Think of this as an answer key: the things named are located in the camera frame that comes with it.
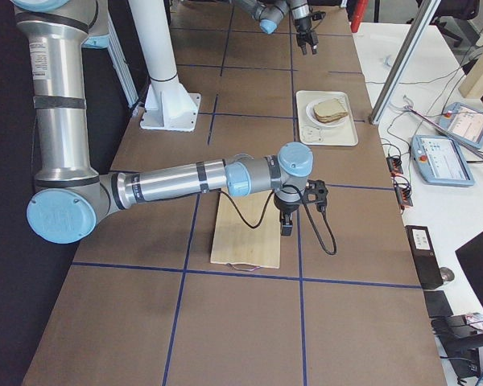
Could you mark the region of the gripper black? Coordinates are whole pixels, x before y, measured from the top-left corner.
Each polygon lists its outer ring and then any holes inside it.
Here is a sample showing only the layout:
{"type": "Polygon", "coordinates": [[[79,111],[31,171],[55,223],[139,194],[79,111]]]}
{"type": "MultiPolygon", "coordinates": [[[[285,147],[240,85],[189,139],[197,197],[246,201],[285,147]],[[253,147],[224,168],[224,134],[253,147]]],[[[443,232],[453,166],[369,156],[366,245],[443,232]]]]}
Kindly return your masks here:
{"type": "Polygon", "coordinates": [[[302,18],[297,18],[294,20],[294,26],[296,29],[296,39],[299,42],[302,54],[306,55],[308,53],[306,42],[309,42],[312,54],[316,55],[318,40],[313,38],[312,17],[307,15],[302,18]]]}
{"type": "Polygon", "coordinates": [[[285,191],[277,191],[274,195],[274,204],[280,210],[280,234],[290,236],[293,232],[293,212],[301,204],[301,198],[297,193],[289,194],[285,191]]]}

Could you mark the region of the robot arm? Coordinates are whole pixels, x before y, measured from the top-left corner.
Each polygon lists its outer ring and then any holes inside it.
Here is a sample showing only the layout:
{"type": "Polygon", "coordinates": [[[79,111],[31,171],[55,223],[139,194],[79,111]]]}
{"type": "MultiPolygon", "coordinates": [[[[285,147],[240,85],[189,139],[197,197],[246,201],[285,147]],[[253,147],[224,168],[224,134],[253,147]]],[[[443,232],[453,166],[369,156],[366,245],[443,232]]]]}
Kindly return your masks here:
{"type": "Polygon", "coordinates": [[[55,244],[86,237],[105,217],[138,203],[161,202],[210,191],[246,196],[268,191],[281,212],[283,234],[305,204],[313,154],[291,142],[276,155],[197,162],[144,173],[111,172],[121,124],[118,97],[138,102],[129,68],[105,1],[16,1],[15,22],[28,39],[36,124],[32,150],[41,167],[27,205],[31,229],[55,244]],[[103,49],[110,108],[87,113],[82,51],[103,49]]]}
{"type": "Polygon", "coordinates": [[[256,0],[234,0],[230,3],[249,14],[258,22],[259,28],[268,35],[274,33],[283,19],[290,14],[296,29],[296,41],[302,53],[307,54],[307,46],[311,48],[313,55],[317,53],[319,40],[312,23],[321,22],[326,13],[314,11],[307,1],[278,0],[263,3],[256,0]]]}

